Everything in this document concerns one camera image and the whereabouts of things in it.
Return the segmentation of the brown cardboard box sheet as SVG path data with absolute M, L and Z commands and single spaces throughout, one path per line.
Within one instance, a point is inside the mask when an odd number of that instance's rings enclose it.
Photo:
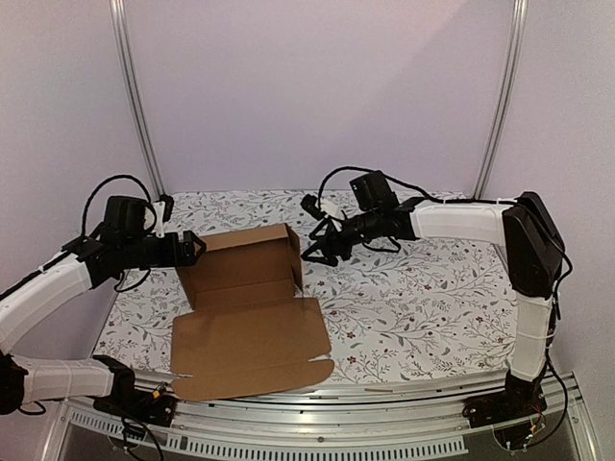
M 330 337 L 303 294 L 300 239 L 287 224 L 203 237 L 177 271 L 190 305 L 172 325 L 171 387 L 182 400 L 259 396 L 325 381 Z

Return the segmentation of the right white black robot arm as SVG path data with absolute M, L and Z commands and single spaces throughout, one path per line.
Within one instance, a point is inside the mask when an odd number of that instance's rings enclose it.
M 419 186 L 400 201 L 396 179 L 381 170 L 356 168 L 350 187 L 360 213 L 348 217 L 323 194 L 307 194 L 302 209 L 317 220 L 311 245 L 301 258 L 334 267 L 354 246 L 385 238 L 401 250 L 402 241 L 452 238 L 486 242 L 505 251 L 505 263 L 518 306 L 515 349 L 497 399 L 497 410 L 518 418 L 532 406 L 550 362 L 549 348 L 561 317 L 559 288 L 573 271 L 565 244 L 541 197 L 531 191 L 513 199 L 439 199 Z

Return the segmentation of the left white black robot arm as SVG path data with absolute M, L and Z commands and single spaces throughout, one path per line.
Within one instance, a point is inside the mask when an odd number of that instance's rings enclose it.
M 193 231 L 167 232 L 173 202 L 111 196 L 90 235 L 65 244 L 1 296 L 1 412 L 45 400 L 89 397 L 110 413 L 135 416 L 151 397 L 135 387 L 134 371 L 106 355 L 34 359 L 14 353 L 33 327 L 69 301 L 127 272 L 195 265 L 206 243 Z

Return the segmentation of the floral patterned table mat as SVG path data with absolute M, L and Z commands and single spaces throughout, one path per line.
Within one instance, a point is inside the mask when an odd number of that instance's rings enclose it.
M 331 268 L 307 263 L 304 292 L 319 301 L 334 369 L 329 384 L 380 384 L 505 371 L 517 309 L 495 249 L 467 240 L 406 242 L 396 255 L 356 247 Z M 178 276 L 133 273 L 95 352 L 168 373 L 174 318 L 190 306 Z

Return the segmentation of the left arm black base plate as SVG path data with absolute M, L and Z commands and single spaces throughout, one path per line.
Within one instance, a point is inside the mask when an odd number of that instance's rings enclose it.
M 171 426 L 178 403 L 171 395 L 156 396 L 154 391 L 141 390 L 134 390 L 128 397 L 107 396 L 93 400 L 93 407 L 98 411 L 161 427 Z

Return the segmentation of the aluminium front rail base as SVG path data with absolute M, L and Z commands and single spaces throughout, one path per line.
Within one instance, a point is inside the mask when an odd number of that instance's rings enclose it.
M 574 375 L 546 375 L 547 410 L 473 427 L 466 400 L 501 390 L 487 372 L 385 384 L 319 385 L 261 397 L 181 401 L 168 427 L 122 446 L 118 418 L 63 402 L 45 460 L 599 460 Z

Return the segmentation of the left aluminium frame post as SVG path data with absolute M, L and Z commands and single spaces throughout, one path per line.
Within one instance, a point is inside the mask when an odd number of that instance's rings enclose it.
M 126 4 L 122 0 L 110 0 L 110 10 L 120 70 L 135 124 L 138 144 L 154 193 L 162 195 L 166 191 L 139 90 L 135 60 L 130 42 Z

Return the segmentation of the aluminium frame post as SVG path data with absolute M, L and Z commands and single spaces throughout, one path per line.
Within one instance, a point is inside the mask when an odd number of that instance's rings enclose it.
M 510 31 L 504 59 L 504 70 L 498 90 L 494 115 L 480 163 L 480 169 L 472 192 L 472 197 L 474 199 L 481 199 L 485 195 L 498 154 L 521 59 L 528 16 L 528 5 L 528 0 L 515 0 L 513 2 Z
M 135 124 L 138 144 L 154 193 L 162 195 L 166 191 L 139 90 L 135 60 L 130 42 L 126 4 L 122 0 L 110 0 L 110 10 L 120 70 Z

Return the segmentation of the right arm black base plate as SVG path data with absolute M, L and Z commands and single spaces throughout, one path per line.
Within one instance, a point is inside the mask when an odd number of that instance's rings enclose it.
M 469 421 L 470 427 L 476 428 L 529 417 L 547 408 L 541 393 L 526 398 L 503 390 L 466 399 L 463 402 L 462 417 Z

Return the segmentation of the right aluminium frame post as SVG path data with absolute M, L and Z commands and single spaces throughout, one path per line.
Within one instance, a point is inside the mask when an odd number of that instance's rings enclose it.
M 480 169 L 472 192 L 472 197 L 474 199 L 481 199 L 485 195 L 498 154 L 521 59 L 528 16 L 528 5 L 528 0 L 515 0 L 513 2 L 510 31 L 504 59 L 504 70 L 498 90 L 494 115 L 480 163 Z

